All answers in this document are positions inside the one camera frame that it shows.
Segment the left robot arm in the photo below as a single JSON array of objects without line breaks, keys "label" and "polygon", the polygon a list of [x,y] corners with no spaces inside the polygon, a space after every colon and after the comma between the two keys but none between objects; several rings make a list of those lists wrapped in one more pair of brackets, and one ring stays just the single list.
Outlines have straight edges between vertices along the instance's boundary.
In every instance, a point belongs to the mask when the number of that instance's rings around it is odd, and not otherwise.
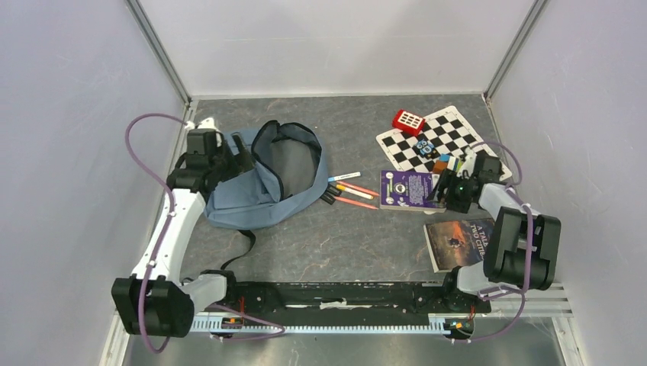
[{"label": "left robot arm", "polygon": [[143,257],[127,278],[116,278],[111,296],[127,333],[183,338],[194,316],[211,304],[232,310],[240,300],[233,274],[206,270],[183,284],[188,241],[216,186],[253,168],[240,133],[191,130],[187,150],[163,180],[164,205]]}]

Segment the purple book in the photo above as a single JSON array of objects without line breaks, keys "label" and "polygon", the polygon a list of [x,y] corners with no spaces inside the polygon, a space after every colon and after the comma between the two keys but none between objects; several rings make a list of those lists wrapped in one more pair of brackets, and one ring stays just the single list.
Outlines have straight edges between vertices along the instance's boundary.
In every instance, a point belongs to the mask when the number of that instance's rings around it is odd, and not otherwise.
[{"label": "purple book", "polygon": [[436,187],[439,175],[428,172],[382,170],[379,208],[406,210],[425,214],[442,213],[445,205],[428,197]]}]

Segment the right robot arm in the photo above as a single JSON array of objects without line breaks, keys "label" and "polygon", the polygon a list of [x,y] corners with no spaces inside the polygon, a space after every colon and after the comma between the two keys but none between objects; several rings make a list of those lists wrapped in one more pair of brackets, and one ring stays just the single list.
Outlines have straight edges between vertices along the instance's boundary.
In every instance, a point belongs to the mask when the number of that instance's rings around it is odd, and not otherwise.
[{"label": "right robot arm", "polygon": [[472,297],[545,291],[554,281],[561,222],[522,201],[500,170],[499,159],[478,157],[470,172],[444,169],[430,194],[449,211],[465,214],[477,204],[488,214],[424,227],[433,268],[445,275],[440,299],[448,310],[462,310]]}]

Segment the blue student backpack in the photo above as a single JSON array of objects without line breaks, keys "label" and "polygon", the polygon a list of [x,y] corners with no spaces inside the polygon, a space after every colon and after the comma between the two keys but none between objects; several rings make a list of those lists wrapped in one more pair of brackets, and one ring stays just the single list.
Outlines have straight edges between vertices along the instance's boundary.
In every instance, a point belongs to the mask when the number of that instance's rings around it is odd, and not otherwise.
[{"label": "blue student backpack", "polygon": [[258,129],[225,133],[224,140],[233,143],[235,136],[253,167],[211,191],[204,215],[212,226],[240,232],[275,226],[325,193],[326,151],[309,127],[271,120]]}]

